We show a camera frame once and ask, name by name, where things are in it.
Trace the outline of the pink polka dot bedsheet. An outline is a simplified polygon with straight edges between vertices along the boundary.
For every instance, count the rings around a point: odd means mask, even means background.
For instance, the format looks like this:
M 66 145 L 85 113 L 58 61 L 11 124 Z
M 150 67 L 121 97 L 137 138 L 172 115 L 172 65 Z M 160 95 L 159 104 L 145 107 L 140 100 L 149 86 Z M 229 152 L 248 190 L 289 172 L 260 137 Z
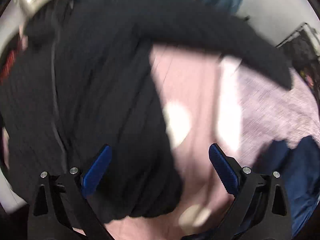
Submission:
M 170 146 L 184 179 L 183 195 L 167 215 L 106 224 L 115 239 L 180 239 L 203 232 L 221 222 L 233 201 L 209 160 L 208 148 L 216 139 L 221 74 L 233 73 L 241 61 L 160 45 L 153 47 L 150 61 Z

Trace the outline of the black quilted puffer jacket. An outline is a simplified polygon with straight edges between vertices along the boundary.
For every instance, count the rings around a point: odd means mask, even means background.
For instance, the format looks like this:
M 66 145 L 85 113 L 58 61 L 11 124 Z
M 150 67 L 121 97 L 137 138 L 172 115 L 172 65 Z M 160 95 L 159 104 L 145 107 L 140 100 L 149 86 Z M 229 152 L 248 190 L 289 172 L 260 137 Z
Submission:
M 103 223 L 158 217 L 180 201 L 151 76 L 155 42 L 236 56 L 291 89 L 286 57 L 243 20 L 193 0 L 54 0 L 27 24 L 26 50 L 1 84 L 8 181 L 32 201 L 41 172 L 112 160 L 88 201 Z

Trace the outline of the lilac textured blanket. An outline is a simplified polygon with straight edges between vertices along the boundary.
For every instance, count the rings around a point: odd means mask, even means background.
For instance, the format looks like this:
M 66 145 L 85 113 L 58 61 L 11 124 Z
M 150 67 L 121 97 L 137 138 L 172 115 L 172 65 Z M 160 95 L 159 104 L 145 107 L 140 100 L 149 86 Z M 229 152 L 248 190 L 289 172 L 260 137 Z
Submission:
M 285 90 L 259 73 L 240 66 L 238 91 L 242 108 L 242 134 L 238 159 L 252 165 L 273 140 L 286 140 L 295 148 L 308 135 L 319 142 L 316 100 L 303 79 L 290 70 L 292 89 Z

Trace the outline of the navy blue garment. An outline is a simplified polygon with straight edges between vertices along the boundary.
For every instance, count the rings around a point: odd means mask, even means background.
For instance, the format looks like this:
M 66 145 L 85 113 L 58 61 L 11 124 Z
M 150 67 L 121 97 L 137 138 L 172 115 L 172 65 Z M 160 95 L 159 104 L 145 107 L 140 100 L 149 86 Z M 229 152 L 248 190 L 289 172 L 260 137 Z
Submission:
M 280 173 L 290 204 L 292 235 L 303 228 L 314 212 L 319 198 L 319 146 L 312 136 L 289 148 L 286 140 L 272 141 L 252 167 L 253 172 Z

